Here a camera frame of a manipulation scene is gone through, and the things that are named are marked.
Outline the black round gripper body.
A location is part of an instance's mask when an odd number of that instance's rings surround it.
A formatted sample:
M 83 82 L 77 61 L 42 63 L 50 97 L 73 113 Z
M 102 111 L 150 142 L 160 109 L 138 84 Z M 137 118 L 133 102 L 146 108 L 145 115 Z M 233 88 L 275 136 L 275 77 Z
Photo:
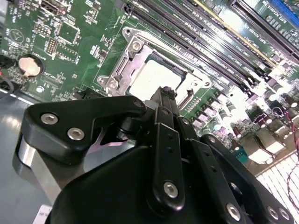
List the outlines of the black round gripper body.
M 220 224 L 202 176 L 180 148 L 134 147 L 71 181 L 49 224 Z

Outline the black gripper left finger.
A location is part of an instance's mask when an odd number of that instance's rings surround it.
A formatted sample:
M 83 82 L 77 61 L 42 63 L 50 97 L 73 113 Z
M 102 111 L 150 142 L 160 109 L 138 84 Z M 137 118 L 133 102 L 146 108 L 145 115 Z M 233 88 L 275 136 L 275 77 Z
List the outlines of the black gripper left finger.
M 146 103 L 118 96 L 32 105 L 21 124 L 19 159 L 47 193 L 58 186 L 55 202 L 71 181 L 134 147 L 177 146 L 181 152 L 166 89 Z

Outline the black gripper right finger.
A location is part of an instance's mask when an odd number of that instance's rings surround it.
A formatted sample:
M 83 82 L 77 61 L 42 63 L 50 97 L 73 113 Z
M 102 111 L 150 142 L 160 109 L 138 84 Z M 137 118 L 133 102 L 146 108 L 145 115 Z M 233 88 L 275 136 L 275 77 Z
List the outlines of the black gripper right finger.
M 292 224 L 294 218 L 274 195 L 210 134 L 198 137 L 190 121 L 178 113 L 176 92 L 166 89 L 182 143 L 192 168 L 202 175 L 209 202 L 206 214 L 215 224 Z

